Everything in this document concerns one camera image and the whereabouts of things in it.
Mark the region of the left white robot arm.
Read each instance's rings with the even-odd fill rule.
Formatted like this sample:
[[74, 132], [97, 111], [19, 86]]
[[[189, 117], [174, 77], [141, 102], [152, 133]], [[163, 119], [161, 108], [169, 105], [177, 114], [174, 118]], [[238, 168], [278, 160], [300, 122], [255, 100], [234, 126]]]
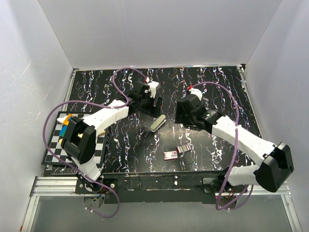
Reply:
[[162, 106], [162, 98], [157, 96], [159, 86], [156, 81], [138, 81], [128, 93], [91, 115], [79, 118], [68, 114], [57, 119], [63, 125], [60, 146], [88, 179], [86, 187], [90, 192], [98, 193], [103, 187], [99, 179], [101, 172], [94, 160], [97, 138], [109, 126], [135, 112], [159, 117]]

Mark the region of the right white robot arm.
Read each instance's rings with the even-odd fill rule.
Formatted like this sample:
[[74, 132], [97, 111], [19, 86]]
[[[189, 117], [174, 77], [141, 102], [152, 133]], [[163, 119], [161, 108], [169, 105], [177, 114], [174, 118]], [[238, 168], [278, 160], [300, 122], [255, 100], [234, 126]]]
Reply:
[[228, 116], [217, 109], [207, 109], [199, 97], [188, 94], [176, 106], [176, 124], [204, 130], [234, 145], [254, 162], [251, 166], [225, 169], [210, 186], [229, 192], [235, 186], [260, 185], [269, 192], [276, 192], [294, 171], [290, 147], [285, 143], [274, 144], [235, 125]]

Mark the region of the beige stapler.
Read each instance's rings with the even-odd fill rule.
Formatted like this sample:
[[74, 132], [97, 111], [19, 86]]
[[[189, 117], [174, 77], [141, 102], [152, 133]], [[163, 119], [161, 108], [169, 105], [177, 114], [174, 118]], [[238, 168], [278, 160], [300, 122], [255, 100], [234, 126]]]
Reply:
[[165, 115], [159, 116], [150, 126], [150, 131], [151, 132], [157, 131], [165, 122], [166, 122], [166, 116]]

